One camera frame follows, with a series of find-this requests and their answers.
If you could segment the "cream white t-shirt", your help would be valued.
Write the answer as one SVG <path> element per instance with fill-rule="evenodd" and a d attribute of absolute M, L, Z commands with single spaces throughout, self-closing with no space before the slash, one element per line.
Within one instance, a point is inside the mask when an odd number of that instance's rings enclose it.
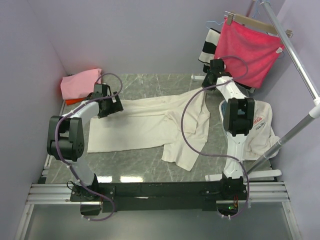
<path fill-rule="evenodd" d="M 208 141 L 205 93 L 123 100 L 124 110 L 90 120 L 88 153 L 163 147 L 161 159 L 191 171 Z"/>

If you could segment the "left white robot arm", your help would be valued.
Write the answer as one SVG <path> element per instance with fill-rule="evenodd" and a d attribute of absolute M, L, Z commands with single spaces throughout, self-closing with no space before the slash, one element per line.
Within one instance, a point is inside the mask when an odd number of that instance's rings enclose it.
<path fill-rule="evenodd" d="M 100 195 L 99 182 L 85 161 L 84 126 L 94 117 L 104 118 L 123 111 L 119 92 L 107 84 L 96 83 L 78 107 L 69 113 L 54 115 L 49 120 L 47 153 L 63 162 L 72 172 L 75 185 L 88 201 Z"/>

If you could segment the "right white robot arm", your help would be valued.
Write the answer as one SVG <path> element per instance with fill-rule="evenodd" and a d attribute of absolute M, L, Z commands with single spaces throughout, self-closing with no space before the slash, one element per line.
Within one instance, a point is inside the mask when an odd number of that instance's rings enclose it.
<path fill-rule="evenodd" d="M 222 174 L 207 175 L 206 181 L 222 178 L 238 179 L 243 176 L 244 146 L 253 127 L 255 101 L 241 92 L 232 75 L 225 70 L 222 59 L 212 59 L 204 78 L 204 88 L 217 85 L 224 97 L 219 105 L 220 118 L 227 139 L 227 157 Z"/>

